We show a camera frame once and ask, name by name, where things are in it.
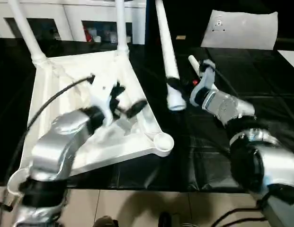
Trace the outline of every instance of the white cylinder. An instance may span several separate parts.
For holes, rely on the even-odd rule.
[[[8,0],[8,3],[13,11],[14,19],[18,25],[18,28],[23,35],[23,38],[27,44],[27,47],[31,53],[32,62],[45,61],[47,58],[39,47],[32,29],[21,9],[21,5],[18,0]]]
[[[129,54],[126,34],[126,20],[125,20],[125,2],[124,0],[115,0],[116,18],[117,18],[117,51],[119,53]]]
[[[179,79],[177,64],[175,60],[171,35],[169,31],[166,12],[162,0],[156,0],[156,12],[158,25],[160,29],[160,41],[162,48],[162,55],[164,59],[165,72],[167,78]],[[185,100],[182,98],[181,93],[168,85],[167,96],[168,108],[172,111],[184,110],[187,106]]]
[[[197,74],[198,77],[199,77],[199,63],[198,63],[198,61],[196,60],[196,58],[195,58],[193,55],[190,55],[190,56],[188,57],[188,60],[189,60],[189,62],[191,63],[191,65],[192,65],[194,71],[196,72],[196,74]],[[215,86],[215,84],[212,84],[211,89],[213,89],[213,90],[218,90],[217,87]]]

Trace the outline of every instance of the white handle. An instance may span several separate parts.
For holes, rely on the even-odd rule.
[[[190,55],[188,57],[188,59],[189,59],[189,62],[191,63],[191,65],[192,65],[194,71],[196,72],[196,74],[199,77],[199,63],[198,63],[198,61],[196,60],[196,58],[193,55]],[[215,84],[212,84],[212,89],[213,90],[218,90],[217,87],[215,86]]]

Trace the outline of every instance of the white paper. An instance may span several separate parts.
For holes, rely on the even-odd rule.
[[[277,30],[277,12],[250,14],[213,10],[201,46],[272,50]]]

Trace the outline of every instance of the red object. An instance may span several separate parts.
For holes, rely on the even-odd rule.
[[[196,86],[198,84],[198,81],[196,79],[193,80],[193,84],[194,84],[194,86]]]
[[[91,36],[90,33],[86,30],[85,27],[84,27],[84,32],[85,32],[85,36],[86,36],[86,40],[87,40],[87,42],[92,42],[92,36]]]

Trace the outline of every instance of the black mat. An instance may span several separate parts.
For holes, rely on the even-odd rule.
[[[113,50],[109,44],[42,42],[48,57]],[[20,40],[0,39],[0,185],[21,132],[25,129],[34,82],[34,66]],[[187,60],[211,58],[240,97],[254,104],[258,117],[272,134],[294,151],[294,68],[276,51],[204,49],[175,46],[182,80],[195,74]],[[222,128],[212,116],[189,107],[181,113],[167,109],[160,46],[130,46],[130,61],[153,112],[175,140],[172,153],[128,160],[71,177],[72,188],[153,191],[242,192],[230,174],[229,161],[220,154],[228,148]],[[231,92],[220,78],[216,85]]]

